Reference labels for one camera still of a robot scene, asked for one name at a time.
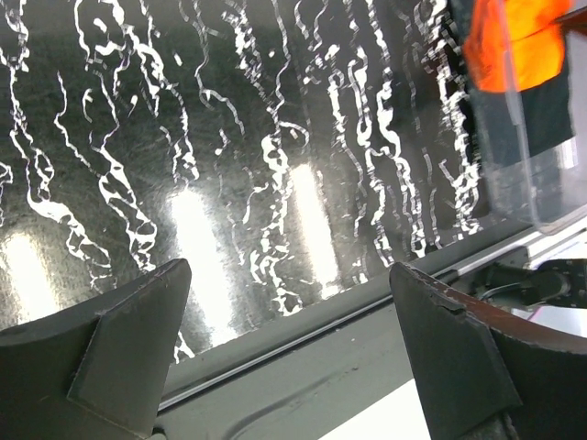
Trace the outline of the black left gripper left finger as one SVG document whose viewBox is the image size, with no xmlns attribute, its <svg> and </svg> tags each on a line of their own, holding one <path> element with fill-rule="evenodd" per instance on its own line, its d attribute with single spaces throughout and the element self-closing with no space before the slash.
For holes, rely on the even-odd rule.
<svg viewBox="0 0 587 440">
<path fill-rule="evenodd" d="M 174 259 L 2 331 L 2 438 L 151 438 L 191 278 Z"/>
</svg>

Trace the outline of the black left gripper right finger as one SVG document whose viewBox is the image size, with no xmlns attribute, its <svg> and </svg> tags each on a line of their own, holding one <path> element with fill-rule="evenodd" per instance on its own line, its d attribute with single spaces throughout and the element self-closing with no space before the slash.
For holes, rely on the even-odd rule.
<svg viewBox="0 0 587 440">
<path fill-rule="evenodd" d="M 585 438 L 585 338 L 404 263 L 389 282 L 431 438 Z"/>
</svg>

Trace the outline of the orange t-shirt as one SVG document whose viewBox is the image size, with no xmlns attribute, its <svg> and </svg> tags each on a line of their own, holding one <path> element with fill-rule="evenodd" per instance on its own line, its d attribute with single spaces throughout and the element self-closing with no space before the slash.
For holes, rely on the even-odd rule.
<svg viewBox="0 0 587 440">
<path fill-rule="evenodd" d="M 566 43 L 558 22 L 572 1 L 475 1 L 463 44 L 473 84 L 501 94 L 529 90 L 563 69 Z"/>
</svg>

